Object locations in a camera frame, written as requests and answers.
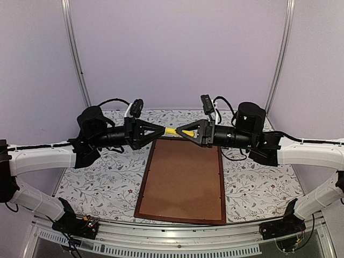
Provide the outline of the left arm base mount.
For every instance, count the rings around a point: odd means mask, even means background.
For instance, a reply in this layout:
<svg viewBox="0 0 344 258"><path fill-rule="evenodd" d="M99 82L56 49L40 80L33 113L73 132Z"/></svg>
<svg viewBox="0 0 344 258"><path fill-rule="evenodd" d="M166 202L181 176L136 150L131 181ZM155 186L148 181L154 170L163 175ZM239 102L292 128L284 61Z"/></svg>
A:
<svg viewBox="0 0 344 258"><path fill-rule="evenodd" d="M66 235L95 240L98 233L98 218L90 215L78 218L75 214L65 213L53 222L52 229Z"/></svg>

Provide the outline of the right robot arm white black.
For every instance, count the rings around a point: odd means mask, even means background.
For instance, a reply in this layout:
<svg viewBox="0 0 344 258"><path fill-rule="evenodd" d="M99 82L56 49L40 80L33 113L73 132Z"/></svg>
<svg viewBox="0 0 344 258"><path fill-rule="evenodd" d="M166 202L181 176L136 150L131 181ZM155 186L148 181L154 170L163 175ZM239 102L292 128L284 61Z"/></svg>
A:
<svg viewBox="0 0 344 258"><path fill-rule="evenodd" d="M297 139L280 131L263 131L266 111L243 102L234 114L234 126L201 119L180 126L176 133L201 147L244 149L249 159L264 166L301 164L335 169L322 185L288 203L278 223L282 234L290 234L308 216L343 198L343 140Z"/></svg>

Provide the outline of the red-brown wooden picture frame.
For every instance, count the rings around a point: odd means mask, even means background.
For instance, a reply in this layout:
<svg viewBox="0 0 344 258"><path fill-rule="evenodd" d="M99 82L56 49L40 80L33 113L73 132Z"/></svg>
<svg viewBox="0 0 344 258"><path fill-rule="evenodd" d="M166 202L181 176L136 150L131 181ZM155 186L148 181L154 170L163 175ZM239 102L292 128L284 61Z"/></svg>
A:
<svg viewBox="0 0 344 258"><path fill-rule="evenodd" d="M225 225L220 148L202 148L177 137L155 140L134 216L173 223Z"/></svg>

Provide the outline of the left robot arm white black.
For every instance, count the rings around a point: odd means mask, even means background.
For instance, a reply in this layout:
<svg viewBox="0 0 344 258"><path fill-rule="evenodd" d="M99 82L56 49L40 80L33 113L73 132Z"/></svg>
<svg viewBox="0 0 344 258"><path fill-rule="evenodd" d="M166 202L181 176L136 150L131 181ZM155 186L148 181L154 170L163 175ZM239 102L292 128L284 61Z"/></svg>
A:
<svg viewBox="0 0 344 258"><path fill-rule="evenodd" d="M103 148L121 152L124 146L130 146L137 150L164 135L163 126L139 118L141 107L133 110L122 126L116 126L99 105L88 107L77 117L77 138L60 143L18 146L1 140L1 203L20 205L49 217L68 233L76 233L80 220L70 204L26 184L18 175L54 168L86 168L100 158Z"/></svg>

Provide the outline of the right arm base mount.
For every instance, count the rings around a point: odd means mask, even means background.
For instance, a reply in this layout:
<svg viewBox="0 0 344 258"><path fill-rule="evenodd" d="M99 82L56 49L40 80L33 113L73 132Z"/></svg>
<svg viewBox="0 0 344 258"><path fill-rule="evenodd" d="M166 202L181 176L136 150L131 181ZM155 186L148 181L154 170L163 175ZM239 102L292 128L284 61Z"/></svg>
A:
<svg viewBox="0 0 344 258"><path fill-rule="evenodd" d="M282 219L261 223L259 232L263 240L279 238L290 234L295 234L306 229L304 220L300 220L293 214Z"/></svg>

